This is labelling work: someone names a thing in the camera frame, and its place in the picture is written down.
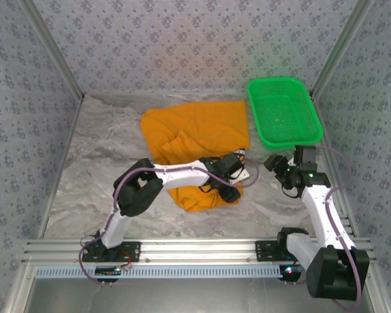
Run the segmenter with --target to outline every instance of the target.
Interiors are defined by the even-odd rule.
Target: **green plastic basket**
[[[313,145],[323,137],[313,102],[300,80],[258,78],[247,89],[259,137],[267,149]]]

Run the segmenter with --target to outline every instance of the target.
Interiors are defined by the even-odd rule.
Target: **floor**
[[[149,157],[140,117],[149,108],[191,101],[239,100],[242,95],[86,96],[59,187],[51,205],[45,238],[94,234],[111,210],[112,184],[138,159]],[[257,134],[247,104],[251,149],[247,156],[262,163],[270,154]],[[319,170],[324,171],[321,159]],[[254,172],[251,164],[247,165]],[[282,226],[313,233],[301,200],[282,195],[272,173],[260,165],[258,182],[237,205],[187,213],[166,191],[133,219],[127,237],[274,237]]]

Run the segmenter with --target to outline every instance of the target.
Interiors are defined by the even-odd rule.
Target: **orange towel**
[[[152,109],[142,115],[141,129],[156,163],[162,165],[193,162],[203,156],[220,157],[250,148],[243,100],[192,102]],[[168,191],[186,211],[228,204],[217,190],[203,193],[196,186],[186,186]]]

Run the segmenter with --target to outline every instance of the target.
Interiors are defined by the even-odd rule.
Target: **patterned wallpaper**
[[[355,217],[391,289],[391,0],[375,2],[319,105],[333,145],[352,161]]]
[[[356,0],[35,0],[85,93],[311,88]]]
[[[0,1],[0,312],[37,235],[77,102],[17,0]]]

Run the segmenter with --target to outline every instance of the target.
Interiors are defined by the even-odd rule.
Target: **purple cable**
[[[362,300],[362,287],[361,287],[361,283],[360,283],[358,268],[356,267],[356,263],[352,257],[352,254],[349,251],[349,249],[347,248],[347,245],[346,245],[345,241],[343,240],[343,237],[341,236],[339,229],[336,227],[336,223],[334,222],[332,213],[330,212],[330,206],[329,206],[328,201],[329,201],[330,197],[333,195],[333,193],[335,193],[339,189],[346,188],[351,185],[351,183],[352,183],[352,169],[351,169],[351,165],[347,161],[347,159],[336,149],[331,148],[331,147],[323,147],[320,145],[316,145],[316,148],[328,150],[328,151],[331,151],[334,154],[338,155],[344,161],[344,163],[346,163],[347,170],[349,173],[349,179],[348,179],[347,183],[345,183],[343,186],[338,186],[338,187],[332,188],[327,193],[326,198],[325,198],[325,207],[326,207],[326,213],[327,213],[327,217],[330,221],[330,224],[332,225],[333,230],[334,230],[337,238],[339,239],[343,249],[346,252],[347,258],[348,258],[349,262],[351,263],[353,276],[355,277],[355,282],[356,282],[356,302],[353,306],[344,306],[344,305],[340,304],[337,300],[333,300],[333,302],[341,309],[350,312],[350,311],[356,310],[360,305],[360,302]]]
[[[171,168],[171,169],[168,169],[168,170],[163,170],[163,169],[160,169],[160,168],[136,168],[132,171],[130,171],[129,173],[127,173],[123,179],[121,180],[121,182],[117,185],[117,188],[115,190],[115,193],[113,195],[113,212],[112,214],[110,214],[109,218],[107,219],[107,222],[106,222],[106,225],[104,226],[104,229],[103,231],[100,233],[100,235],[91,240],[91,241],[87,241],[84,246],[81,248],[80,250],[80,253],[78,254],[78,262],[80,263],[80,267],[81,267],[81,270],[83,271],[84,275],[93,283],[95,284],[98,284],[98,285],[102,285],[101,282],[99,282],[97,279],[95,279],[94,277],[90,276],[87,271],[85,270],[84,268],[84,264],[83,264],[83,261],[82,261],[82,256],[83,256],[83,253],[84,253],[84,250],[91,244],[93,243],[96,243],[97,241],[99,241],[101,238],[103,238],[103,235],[106,233],[107,229],[109,228],[110,226],[110,223],[111,223],[111,220],[113,219],[115,213],[119,210],[119,208],[117,207],[117,200],[119,199],[119,193],[120,193],[120,189],[122,188],[122,186],[127,182],[127,180],[134,174],[136,173],[139,173],[141,171],[153,171],[153,172],[157,172],[157,173],[173,173],[173,172],[176,172],[176,171],[185,171],[185,170],[196,170],[196,171],[200,171],[204,174],[207,174],[208,176],[214,178],[215,180],[221,182],[222,184],[226,185],[226,186],[230,186],[230,187],[234,187],[234,188],[246,188],[246,187],[249,187],[249,186],[252,186],[254,183],[256,183],[256,181],[258,180],[259,178],[259,166],[256,164],[256,162],[254,160],[251,160],[249,158],[246,158],[245,157],[245,160],[248,160],[250,162],[253,162],[253,164],[255,165],[256,167],[256,175],[254,177],[254,179],[252,181],[250,181],[248,184],[246,185],[232,185],[231,183],[228,183],[227,181],[224,181],[223,179],[215,176],[215,174],[212,174],[210,173],[209,171],[203,169],[203,168],[197,168],[197,167],[193,167],[193,166],[183,166],[181,168]]]

